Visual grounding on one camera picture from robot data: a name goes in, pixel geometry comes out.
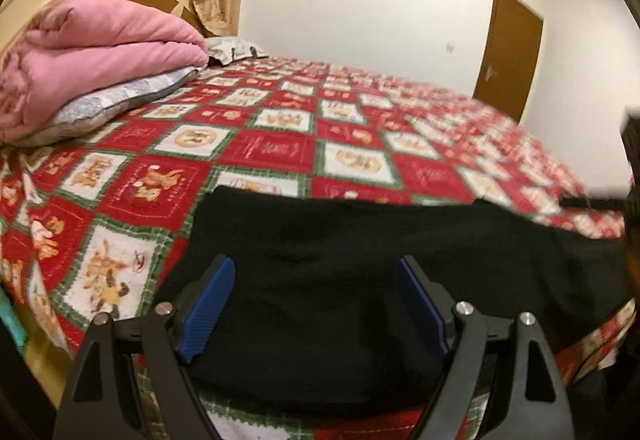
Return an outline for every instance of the metal pivot screw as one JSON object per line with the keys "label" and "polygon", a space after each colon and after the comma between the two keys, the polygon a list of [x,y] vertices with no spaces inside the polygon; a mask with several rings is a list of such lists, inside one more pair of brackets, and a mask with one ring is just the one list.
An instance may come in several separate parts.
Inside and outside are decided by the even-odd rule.
{"label": "metal pivot screw", "polygon": [[474,310],[474,306],[467,301],[460,301],[459,303],[456,303],[456,312],[460,315],[471,315]]}
{"label": "metal pivot screw", "polygon": [[536,316],[531,312],[523,312],[520,314],[520,322],[526,326],[534,325],[536,324]]}
{"label": "metal pivot screw", "polygon": [[98,326],[102,326],[106,324],[108,320],[109,320],[109,314],[107,314],[107,312],[100,312],[99,314],[95,315],[94,324]]}
{"label": "metal pivot screw", "polygon": [[162,303],[158,303],[156,305],[156,314],[158,315],[169,315],[174,311],[174,306],[168,301],[163,301]]}

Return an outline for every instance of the square quilt patch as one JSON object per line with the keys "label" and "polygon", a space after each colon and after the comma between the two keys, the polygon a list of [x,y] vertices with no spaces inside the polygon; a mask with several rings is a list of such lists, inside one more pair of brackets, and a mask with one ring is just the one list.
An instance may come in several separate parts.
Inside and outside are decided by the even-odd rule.
{"label": "square quilt patch", "polygon": [[513,203],[513,208],[522,214],[530,214],[537,212],[536,207],[530,202],[530,200],[520,192],[522,184],[520,182],[511,180],[498,180],[498,184],[504,191],[504,193],[510,198]]}
{"label": "square quilt patch", "polygon": [[224,73],[225,70],[223,68],[207,68],[200,72],[198,76],[193,81],[191,81],[190,84],[203,83],[211,79],[212,77],[218,77],[219,75],[223,75]]}
{"label": "square quilt patch", "polygon": [[263,108],[256,115],[254,126],[308,133],[311,121],[311,113],[305,110]]}
{"label": "square quilt patch", "polygon": [[42,274],[37,265],[31,266],[31,278],[27,288],[27,302],[36,323],[49,340],[58,348],[66,350],[65,334],[60,327],[56,313],[51,308],[47,289],[42,281]]}
{"label": "square quilt patch", "polygon": [[383,151],[325,142],[321,169],[325,175],[395,184],[391,166]]}
{"label": "square quilt patch", "polygon": [[135,226],[178,231],[209,169],[207,162],[139,155],[122,170],[98,210]]}
{"label": "square quilt patch", "polygon": [[404,131],[386,131],[385,137],[391,148],[398,153],[418,155],[426,159],[440,158],[437,151],[429,144],[429,141],[421,135],[406,133]]}
{"label": "square quilt patch", "polygon": [[357,123],[360,125],[367,123],[367,120],[360,113],[358,105],[355,103],[341,103],[323,99],[320,101],[320,110],[322,117],[326,119],[334,119],[346,123]]}
{"label": "square quilt patch", "polygon": [[[216,99],[220,99],[226,95],[229,95],[233,91],[233,88],[226,88],[223,86],[198,86],[193,89],[193,91],[188,92],[185,96],[195,95],[195,96],[205,96],[210,102]],[[176,100],[182,100],[183,97],[178,97]]]}
{"label": "square quilt patch", "polygon": [[209,159],[231,130],[204,125],[180,125],[162,139],[154,150],[174,155],[192,155]]}
{"label": "square quilt patch", "polygon": [[358,96],[360,103],[364,106],[373,106],[384,110],[390,110],[394,107],[394,104],[386,97],[371,94],[359,94]]}
{"label": "square quilt patch", "polygon": [[315,154],[316,140],[311,135],[243,130],[226,147],[218,163],[307,174],[313,170]]}
{"label": "square quilt patch", "polygon": [[280,90],[287,92],[293,92],[294,94],[303,96],[312,96],[315,88],[310,85],[301,85],[300,83],[294,83],[293,81],[284,81]]}
{"label": "square quilt patch", "polygon": [[393,158],[410,192],[460,202],[474,201],[474,195],[452,165],[410,155],[394,154]]}
{"label": "square quilt patch", "polygon": [[233,93],[216,101],[217,105],[247,107],[254,106],[270,94],[268,90],[256,88],[239,88]]}
{"label": "square quilt patch", "polygon": [[308,85],[317,85],[320,82],[319,76],[306,74],[305,72],[295,74],[291,79],[295,82],[301,82]]}
{"label": "square quilt patch", "polygon": [[164,97],[160,97],[159,99],[156,99],[155,101],[151,101],[150,104],[152,105],[163,105],[165,103],[168,103],[169,101],[175,101],[176,99],[179,99],[181,97],[183,97],[185,94],[191,94],[193,92],[193,87],[182,87],[182,88],[178,88],[178,90],[176,90],[175,92],[173,92],[172,94],[166,95]]}
{"label": "square quilt patch", "polygon": [[0,281],[4,281],[4,288],[15,302],[24,305],[25,280],[33,258],[31,237],[17,229],[7,229],[0,240]]}
{"label": "square quilt patch", "polygon": [[165,104],[142,115],[144,119],[178,119],[198,105]]}
{"label": "square quilt patch", "polygon": [[6,219],[8,224],[14,221],[24,200],[23,176],[27,175],[18,173],[0,178],[0,215]]}
{"label": "square quilt patch", "polygon": [[602,237],[602,233],[600,232],[600,229],[598,228],[598,226],[593,221],[590,215],[585,213],[579,213],[577,215],[574,215],[572,217],[572,220],[575,223],[575,228],[581,234],[584,234],[585,236],[592,239],[598,239]]}
{"label": "square quilt patch", "polygon": [[464,167],[459,168],[458,171],[476,198],[483,198],[494,204],[511,207],[510,198],[492,176]]}
{"label": "square quilt patch", "polygon": [[274,92],[262,106],[271,108],[288,108],[294,110],[316,110],[317,99],[315,97],[305,97],[291,92]]}
{"label": "square quilt patch", "polygon": [[415,133],[414,127],[404,119],[401,113],[372,106],[360,107],[360,111],[378,130]]}
{"label": "square quilt patch", "polygon": [[49,159],[54,149],[52,146],[37,147],[31,153],[23,154],[21,161],[29,173],[35,173],[44,161]]}
{"label": "square quilt patch", "polygon": [[75,201],[97,203],[105,186],[127,159],[126,155],[89,153],[71,171],[60,190]]}
{"label": "square quilt patch", "polygon": [[98,219],[78,263],[54,292],[54,303],[61,301],[85,320],[101,311],[114,319],[135,317],[145,304],[143,294],[152,289],[147,280],[164,255],[166,240],[164,234],[128,232]]}
{"label": "square quilt patch", "polygon": [[86,152],[82,147],[57,149],[33,175],[33,183],[41,189],[54,189]]}
{"label": "square quilt patch", "polygon": [[370,149],[385,149],[385,143],[375,130],[359,125],[318,119],[316,121],[316,134],[321,139],[337,141],[342,144],[365,146]]}
{"label": "square quilt patch", "polygon": [[122,151],[143,151],[174,127],[172,121],[136,119],[107,135],[97,147]]}
{"label": "square quilt patch", "polygon": [[411,195],[374,185],[345,182],[333,178],[316,176],[311,182],[313,198],[343,198],[347,200],[369,200],[381,204],[404,205],[411,203]]}
{"label": "square quilt patch", "polygon": [[76,141],[78,141],[79,143],[87,143],[87,144],[99,143],[100,140],[105,138],[111,132],[120,128],[123,124],[124,122],[122,121],[112,121],[111,123],[105,124],[103,127],[98,128],[95,131],[92,131],[92,133],[89,133],[84,137],[78,137]]}
{"label": "square quilt patch", "polygon": [[49,292],[65,277],[94,215],[57,196],[50,197],[42,207],[33,208],[31,214],[33,248]]}
{"label": "square quilt patch", "polygon": [[476,157],[476,162],[488,175],[504,182],[511,180],[511,175],[496,160]]}
{"label": "square quilt patch", "polygon": [[194,121],[206,125],[242,127],[254,113],[252,108],[232,108],[204,105],[187,113],[184,121]]}
{"label": "square quilt patch", "polygon": [[330,101],[340,101],[342,103],[357,103],[358,96],[352,92],[338,92],[335,90],[320,90],[320,97]]}
{"label": "square quilt patch", "polygon": [[255,175],[252,170],[240,169],[220,168],[207,191],[213,191],[219,185],[244,189],[254,193],[290,197],[300,197],[305,191],[303,180],[297,175],[286,176],[282,173]]}
{"label": "square quilt patch", "polygon": [[337,81],[337,78],[334,78],[333,80],[328,79],[327,81],[324,82],[322,86],[328,90],[338,90],[341,92],[351,91],[351,86],[348,80],[339,82]]}
{"label": "square quilt patch", "polygon": [[239,80],[239,77],[212,77],[211,79],[207,79],[207,84],[212,86],[231,87],[235,86]]}
{"label": "square quilt patch", "polygon": [[415,128],[415,131],[426,137],[428,140],[433,141],[434,143],[443,144],[444,146],[453,146],[453,140],[451,140],[446,133],[436,130],[436,128],[427,124],[424,119],[409,116],[408,120]]}
{"label": "square quilt patch", "polygon": [[537,213],[553,215],[561,211],[558,202],[541,187],[522,187],[522,195],[536,208]]}
{"label": "square quilt patch", "polygon": [[530,181],[535,184],[545,187],[553,185],[553,182],[551,182],[551,180],[549,180],[549,178],[545,176],[544,173],[528,163],[521,164],[520,171],[523,172],[530,179]]}
{"label": "square quilt patch", "polygon": [[262,90],[272,90],[276,88],[278,84],[278,80],[280,77],[276,77],[275,79],[263,79],[260,77],[247,77],[241,79],[238,83],[238,86],[246,86],[249,88],[260,88]]}

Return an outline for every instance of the bed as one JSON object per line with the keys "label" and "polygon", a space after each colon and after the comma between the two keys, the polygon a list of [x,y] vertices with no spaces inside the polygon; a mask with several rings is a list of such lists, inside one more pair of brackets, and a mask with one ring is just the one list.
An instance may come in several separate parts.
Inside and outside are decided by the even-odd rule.
{"label": "bed", "polygon": [[[5,3],[0,54],[49,1]],[[197,26],[190,0],[133,1]],[[492,107],[446,88],[299,59],[213,66],[90,135],[0,153],[5,286],[70,354],[97,311],[122,319],[148,310],[188,243],[194,208],[217,185],[391,204],[485,198],[589,237],[623,230],[615,213],[561,210],[558,198],[581,193],[580,181]],[[117,272],[115,287],[92,285],[91,273],[103,268]],[[556,356],[565,382],[615,348],[634,312],[629,302]],[[149,381],[139,375],[152,402]],[[219,396],[204,401],[227,440],[404,439],[421,413],[312,429],[278,413],[236,409]],[[473,436],[485,403],[482,395],[473,401],[461,438]]]}

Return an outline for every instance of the teal fabric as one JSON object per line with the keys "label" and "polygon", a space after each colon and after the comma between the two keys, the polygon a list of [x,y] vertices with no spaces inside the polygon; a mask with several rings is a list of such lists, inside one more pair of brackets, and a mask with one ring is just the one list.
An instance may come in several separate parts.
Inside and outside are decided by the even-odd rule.
{"label": "teal fabric", "polygon": [[3,289],[0,289],[0,319],[2,319],[4,326],[14,338],[14,343],[20,353],[24,354],[24,344],[27,342],[27,333],[24,331],[20,321],[18,321],[14,308]]}

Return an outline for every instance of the black clamp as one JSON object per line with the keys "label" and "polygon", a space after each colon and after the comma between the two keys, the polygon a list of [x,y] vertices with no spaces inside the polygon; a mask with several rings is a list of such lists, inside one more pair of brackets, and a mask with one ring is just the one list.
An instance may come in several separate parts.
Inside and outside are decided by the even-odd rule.
{"label": "black clamp", "polygon": [[[68,377],[54,440],[152,438],[142,414],[132,354],[146,356],[172,440],[220,440],[187,375],[185,365],[194,350],[185,348],[190,342],[185,337],[202,334],[203,328],[209,337],[217,316],[203,319],[206,305],[200,292],[226,283],[226,295],[212,303],[222,310],[235,276],[235,266],[229,275],[229,264],[233,263],[227,257],[216,257],[203,278],[173,304],[160,303],[144,317],[117,322],[105,313],[94,317]],[[398,283],[425,344],[447,367],[411,440],[456,439],[488,350],[498,354],[498,363],[478,438],[573,440],[564,386],[532,314],[522,313],[515,320],[483,316],[471,303],[454,302],[412,257],[399,261]]]}

